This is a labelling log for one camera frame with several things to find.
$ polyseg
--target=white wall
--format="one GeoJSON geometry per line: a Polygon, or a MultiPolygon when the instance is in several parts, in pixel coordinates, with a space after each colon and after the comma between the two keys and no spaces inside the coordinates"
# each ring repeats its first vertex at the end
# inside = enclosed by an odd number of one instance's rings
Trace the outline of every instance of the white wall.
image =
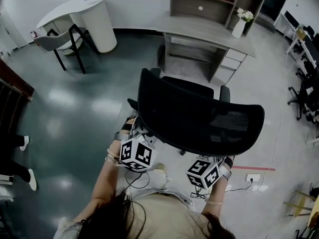
{"type": "MultiPolygon", "coordinates": [[[[12,21],[30,42],[32,30],[52,9],[68,0],[2,0],[12,21]]],[[[158,15],[169,10],[169,0],[106,0],[113,27],[140,28],[147,25],[158,15]]]]}
{"type": "MultiPolygon", "coordinates": [[[[281,13],[289,11],[292,16],[305,26],[310,25],[315,33],[319,32],[319,0],[286,0],[281,13]]],[[[277,25],[277,29],[281,32],[285,31],[285,25],[277,25]]]]}

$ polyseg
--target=gray chair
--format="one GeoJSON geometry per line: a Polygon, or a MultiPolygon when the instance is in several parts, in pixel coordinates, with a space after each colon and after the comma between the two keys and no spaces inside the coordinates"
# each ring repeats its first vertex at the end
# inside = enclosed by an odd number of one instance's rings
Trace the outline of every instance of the gray chair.
{"type": "Polygon", "coordinates": [[[99,54],[97,48],[89,41],[89,39],[84,34],[85,28],[78,27],[76,24],[73,24],[68,31],[64,32],[63,34],[57,34],[53,29],[51,29],[47,36],[40,36],[34,39],[34,42],[39,44],[42,48],[47,51],[54,51],[56,57],[58,58],[63,70],[65,71],[66,68],[62,63],[62,60],[57,52],[57,50],[68,50],[72,49],[76,55],[76,58],[80,64],[82,73],[85,74],[84,66],[82,64],[79,52],[76,48],[75,43],[82,38],[87,44],[95,51],[96,54],[99,54]]]}

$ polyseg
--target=gray floor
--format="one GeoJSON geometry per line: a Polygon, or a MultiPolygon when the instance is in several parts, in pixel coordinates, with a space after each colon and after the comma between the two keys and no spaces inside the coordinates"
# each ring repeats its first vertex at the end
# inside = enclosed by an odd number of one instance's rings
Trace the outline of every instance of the gray floor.
{"type": "MultiPolygon", "coordinates": [[[[265,124],[256,144],[238,156],[235,165],[268,168],[272,164],[276,171],[267,172],[259,191],[256,183],[247,191],[226,193],[221,221],[238,239],[291,239],[308,218],[286,217],[293,210],[282,202],[296,199],[295,189],[307,192],[311,182],[318,182],[319,149],[305,145],[315,137],[316,128],[305,118],[296,121],[296,106],[287,105],[292,97],[288,86],[300,86],[291,56],[285,68],[287,41],[258,25],[250,37],[258,58],[248,57],[228,87],[233,103],[261,104],[265,124]]],[[[90,199],[113,134],[131,112],[126,99],[137,97],[140,71],[153,65],[161,43],[157,36],[117,35],[117,40],[111,54],[96,55],[87,47],[80,50],[86,75],[75,57],[63,58],[68,69],[64,72],[53,52],[44,53],[35,45],[10,58],[9,65],[36,89],[18,129],[31,142],[26,152],[17,150],[14,159],[34,169],[38,190],[31,191],[17,177],[13,186],[6,187],[14,196],[11,216],[22,238],[52,238],[61,217],[74,217],[90,199]]],[[[176,60],[174,70],[166,73],[210,86],[218,97],[219,87],[208,84],[195,68],[189,61],[176,60]]],[[[196,155],[182,157],[160,142],[156,147],[157,162],[167,165],[173,180],[193,191],[184,172],[196,155]]],[[[228,189],[249,186],[247,173],[263,177],[265,171],[234,169],[228,189]]],[[[195,200],[195,205],[201,211],[204,201],[195,200]]]]}

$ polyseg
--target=dark hair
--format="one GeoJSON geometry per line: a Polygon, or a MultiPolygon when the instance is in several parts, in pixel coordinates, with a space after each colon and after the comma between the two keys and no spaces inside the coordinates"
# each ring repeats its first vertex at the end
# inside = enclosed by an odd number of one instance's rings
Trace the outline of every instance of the dark hair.
{"type": "MultiPolygon", "coordinates": [[[[111,233],[111,231],[114,233],[114,236],[110,236],[110,238],[116,237],[119,239],[127,239],[132,230],[135,217],[134,208],[131,208],[131,206],[133,206],[132,203],[133,201],[124,191],[118,196],[113,196],[110,202],[97,207],[86,220],[81,222],[82,229],[77,239],[106,238],[105,234],[111,233]],[[133,210],[133,213],[132,218],[129,220],[130,209],[133,210]]],[[[143,209],[145,216],[142,227],[134,236],[135,239],[138,239],[141,235],[146,222],[145,209],[143,206],[141,206],[141,208],[143,209]]],[[[204,232],[202,226],[197,223],[194,218],[193,220],[200,227],[206,238],[235,239],[235,236],[231,232],[221,226],[217,217],[209,213],[203,215],[209,221],[207,224],[208,233],[204,232]]]]}

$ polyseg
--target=mesh chair back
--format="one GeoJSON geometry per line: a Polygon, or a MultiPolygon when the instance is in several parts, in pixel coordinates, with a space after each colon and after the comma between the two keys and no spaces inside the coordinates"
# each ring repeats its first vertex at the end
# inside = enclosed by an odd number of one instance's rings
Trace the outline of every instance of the mesh chair back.
{"type": "MultiPolygon", "coordinates": [[[[85,28],[80,27],[80,30],[84,32],[85,28]]],[[[71,35],[69,31],[65,31],[63,34],[60,34],[58,36],[39,36],[34,38],[34,42],[39,44],[47,51],[55,50],[70,40],[71,35]]]]}
{"type": "Polygon", "coordinates": [[[207,156],[238,155],[257,140],[264,123],[260,105],[237,105],[198,95],[143,69],[139,114],[161,141],[207,156]]]}

